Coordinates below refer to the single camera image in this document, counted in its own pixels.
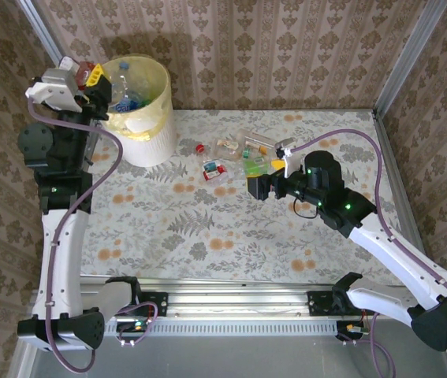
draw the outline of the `purple cable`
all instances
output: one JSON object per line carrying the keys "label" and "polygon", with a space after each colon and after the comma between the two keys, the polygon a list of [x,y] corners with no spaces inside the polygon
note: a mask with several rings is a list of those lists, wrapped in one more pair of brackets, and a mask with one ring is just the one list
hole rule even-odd
{"label": "purple cable", "polygon": [[[82,203],[82,201],[85,200],[86,197],[88,197],[101,183],[103,183],[110,175],[113,173],[113,171],[118,167],[120,164],[121,157],[123,156],[123,146],[121,145],[120,140],[111,134],[110,132],[107,132],[106,130],[102,130],[100,128],[93,128],[91,126],[87,126],[86,124],[74,124],[72,122],[66,122],[64,120],[54,120],[49,117],[41,116],[40,114],[36,113],[34,110],[34,102],[30,98],[28,100],[28,112],[31,114],[31,116],[38,120],[39,122],[43,122],[45,124],[52,124],[55,126],[62,126],[63,128],[75,128],[76,130],[81,130],[84,132],[97,132],[101,135],[106,136],[107,138],[110,138],[113,140],[113,142],[116,143],[118,147],[118,156],[116,161],[111,165],[111,168],[104,173],[104,175],[98,179],[91,187],[87,189],[74,203],[72,206],[69,207],[67,212],[64,214],[62,219],[60,220],[60,223],[58,224],[57,228],[55,229],[55,233],[53,236],[53,240],[51,241],[51,250],[50,250],[50,261],[48,263],[48,277],[47,277],[47,301],[50,301],[52,297],[52,290],[53,290],[53,271],[54,271],[54,263],[55,263],[55,254],[57,253],[57,242],[60,238],[60,234],[62,232],[62,229],[64,227],[65,222],[69,219],[72,213],[76,211],[78,206]],[[70,372],[74,372],[76,374],[82,374],[84,372],[87,372],[91,369],[91,367],[94,365],[95,362],[95,350],[91,351],[91,360],[88,363],[88,366],[85,368],[77,368],[76,366],[73,366],[70,364],[69,361],[67,361],[64,356],[60,353],[60,350],[57,348],[57,344],[53,337],[53,332],[51,331],[51,306],[46,306],[47,312],[46,312],[46,320],[45,320],[45,329],[47,332],[47,338],[48,338],[48,344],[50,344],[50,348],[52,349],[55,357],[58,359],[58,361],[64,365],[66,369],[68,369]]]}
{"label": "purple cable", "polygon": [[404,246],[404,244],[402,244],[397,239],[393,238],[393,233],[389,229],[389,227],[386,224],[386,221],[384,219],[384,216],[382,215],[381,199],[379,198],[379,187],[381,185],[381,175],[382,175],[381,151],[379,150],[377,143],[369,135],[365,134],[364,132],[358,131],[358,130],[352,130],[351,128],[341,128],[341,129],[335,130],[333,132],[327,132],[326,134],[323,134],[323,135],[319,136],[318,138],[315,138],[315,139],[305,143],[302,146],[299,146],[297,148],[292,148],[292,153],[303,150],[304,148],[307,148],[309,146],[312,146],[313,144],[315,144],[316,142],[318,142],[324,138],[328,138],[329,136],[341,134],[341,133],[357,134],[359,136],[362,136],[374,147],[375,154],[378,157],[378,175],[377,175],[377,178],[375,181],[374,197],[375,197],[375,205],[378,208],[378,218],[379,218],[379,222],[381,223],[382,229],[385,231],[385,233],[388,235],[388,237],[391,238],[391,240],[395,243],[395,245],[398,246],[398,248],[402,252],[404,252],[404,254],[406,254],[410,259],[412,259],[421,268],[426,270],[433,278],[436,279],[436,281],[442,282],[442,285],[447,289],[447,281],[446,280],[443,280],[442,277],[437,272],[435,272],[430,266],[425,264],[420,258],[415,256],[410,250],[407,249],[406,246]]}
{"label": "purple cable", "polygon": [[[154,302],[142,302],[139,305],[125,307],[124,309],[121,309],[120,311],[117,312],[117,315],[118,315],[120,313],[127,313],[128,311],[133,311],[134,309],[140,309],[141,307],[145,307],[145,306],[152,306],[153,309],[155,310],[153,312],[153,320],[151,321],[150,324],[147,325],[146,331],[144,331],[144,333],[140,337],[138,337],[137,339],[133,340],[133,342],[135,344],[140,343],[141,341],[143,341],[144,337],[146,337],[146,335],[148,333],[150,333],[150,330],[153,328],[153,324],[156,322],[157,316],[158,316],[158,306],[157,306],[157,304],[154,303]],[[120,335],[118,336],[118,340],[120,340],[120,341],[121,341],[121,335],[122,334],[123,334],[123,330],[120,331]]]}
{"label": "purple cable", "polygon": [[343,339],[348,340],[349,342],[355,342],[357,344],[370,344],[372,360],[374,361],[374,367],[375,367],[376,371],[378,372],[379,376],[381,378],[384,378],[384,375],[382,374],[381,369],[378,367],[378,363],[377,363],[378,360],[377,360],[377,356],[375,354],[375,348],[374,348],[374,347],[377,347],[384,354],[384,356],[386,357],[386,360],[388,361],[388,365],[391,368],[392,378],[395,378],[397,376],[397,367],[395,366],[395,362],[394,362],[393,358],[391,357],[391,353],[381,343],[378,343],[375,340],[372,341],[372,339],[371,340],[365,340],[365,339],[353,340],[341,333],[339,334],[339,336],[342,337]]}

